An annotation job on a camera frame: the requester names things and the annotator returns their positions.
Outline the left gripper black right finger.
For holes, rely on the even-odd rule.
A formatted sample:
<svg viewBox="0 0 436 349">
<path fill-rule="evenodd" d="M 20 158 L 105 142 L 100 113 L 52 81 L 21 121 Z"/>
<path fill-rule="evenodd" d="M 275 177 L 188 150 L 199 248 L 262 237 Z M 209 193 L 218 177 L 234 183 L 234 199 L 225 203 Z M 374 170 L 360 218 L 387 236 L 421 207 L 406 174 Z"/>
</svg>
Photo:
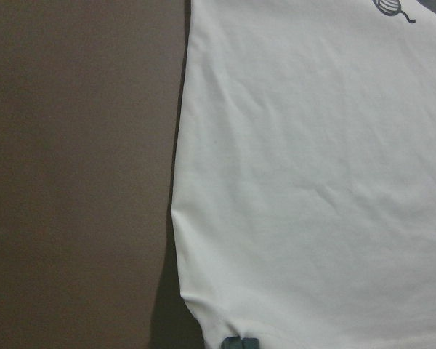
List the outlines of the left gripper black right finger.
<svg viewBox="0 0 436 349">
<path fill-rule="evenodd" d="M 257 338 L 243 338 L 242 339 L 243 349 L 259 349 L 259 340 Z"/>
</svg>

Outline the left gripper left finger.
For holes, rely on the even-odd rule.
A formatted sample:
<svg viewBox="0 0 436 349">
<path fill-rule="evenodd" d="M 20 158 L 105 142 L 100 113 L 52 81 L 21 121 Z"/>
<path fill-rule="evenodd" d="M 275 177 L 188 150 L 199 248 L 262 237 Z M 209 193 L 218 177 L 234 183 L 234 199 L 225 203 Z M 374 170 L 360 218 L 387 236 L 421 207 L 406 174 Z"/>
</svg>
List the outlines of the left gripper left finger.
<svg viewBox="0 0 436 349">
<path fill-rule="evenodd" d="M 227 337 L 222 341 L 221 349 L 242 349 L 243 343 L 240 337 Z"/>
</svg>

